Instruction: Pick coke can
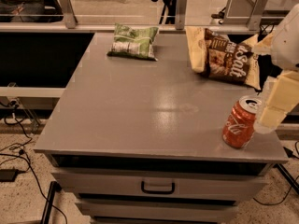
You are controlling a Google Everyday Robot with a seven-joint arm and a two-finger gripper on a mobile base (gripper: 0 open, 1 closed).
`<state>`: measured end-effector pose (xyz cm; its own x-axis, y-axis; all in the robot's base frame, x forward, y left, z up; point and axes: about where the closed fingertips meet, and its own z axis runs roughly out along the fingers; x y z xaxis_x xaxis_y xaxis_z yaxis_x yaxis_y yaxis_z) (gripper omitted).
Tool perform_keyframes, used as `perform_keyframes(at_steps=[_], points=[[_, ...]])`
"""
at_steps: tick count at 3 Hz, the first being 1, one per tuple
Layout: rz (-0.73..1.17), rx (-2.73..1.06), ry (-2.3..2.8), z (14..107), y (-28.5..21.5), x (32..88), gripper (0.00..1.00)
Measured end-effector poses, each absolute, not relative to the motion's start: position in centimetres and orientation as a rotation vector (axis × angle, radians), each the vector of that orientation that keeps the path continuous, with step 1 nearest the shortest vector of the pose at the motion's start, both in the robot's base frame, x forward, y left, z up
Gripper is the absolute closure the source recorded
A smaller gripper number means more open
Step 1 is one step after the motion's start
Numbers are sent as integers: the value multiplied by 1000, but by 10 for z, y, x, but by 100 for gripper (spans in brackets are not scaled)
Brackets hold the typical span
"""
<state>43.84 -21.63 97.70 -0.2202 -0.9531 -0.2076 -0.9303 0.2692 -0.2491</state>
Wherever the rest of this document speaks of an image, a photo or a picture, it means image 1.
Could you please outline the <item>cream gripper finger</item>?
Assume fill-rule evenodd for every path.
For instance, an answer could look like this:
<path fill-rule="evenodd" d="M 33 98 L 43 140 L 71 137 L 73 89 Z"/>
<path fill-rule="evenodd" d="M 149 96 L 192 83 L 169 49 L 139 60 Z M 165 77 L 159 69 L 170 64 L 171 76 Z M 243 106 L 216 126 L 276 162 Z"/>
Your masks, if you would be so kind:
<path fill-rule="evenodd" d="M 267 104 L 277 111 L 275 117 L 276 129 L 286 118 L 287 114 L 299 104 L 299 73 L 295 71 L 283 71 L 274 78 L 276 79 L 276 83 Z"/>

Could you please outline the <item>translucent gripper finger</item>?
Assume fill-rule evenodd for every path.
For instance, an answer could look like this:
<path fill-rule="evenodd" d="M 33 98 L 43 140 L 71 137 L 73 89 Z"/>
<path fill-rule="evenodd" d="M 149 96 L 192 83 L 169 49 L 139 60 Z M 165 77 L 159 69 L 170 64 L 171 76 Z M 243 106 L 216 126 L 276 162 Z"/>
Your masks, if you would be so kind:
<path fill-rule="evenodd" d="M 277 111 L 267 104 L 268 98 L 270 97 L 271 91 L 274 88 L 276 79 L 268 77 L 263 84 L 263 91 L 259 94 L 261 104 L 258 107 L 256 113 L 256 120 L 254 121 L 254 131 L 256 133 L 266 134 L 271 133 L 276 126 L 275 117 Z"/>

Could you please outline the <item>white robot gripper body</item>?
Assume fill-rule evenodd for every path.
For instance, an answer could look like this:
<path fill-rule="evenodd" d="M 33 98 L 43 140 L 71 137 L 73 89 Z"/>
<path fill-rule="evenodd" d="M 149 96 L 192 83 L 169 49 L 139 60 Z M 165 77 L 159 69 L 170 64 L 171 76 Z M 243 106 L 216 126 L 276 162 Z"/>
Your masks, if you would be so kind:
<path fill-rule="evenodd" d="M 299 4 L 295 5 L 274 31 L 272 63 L 284 70 L 299 70 Z"/>

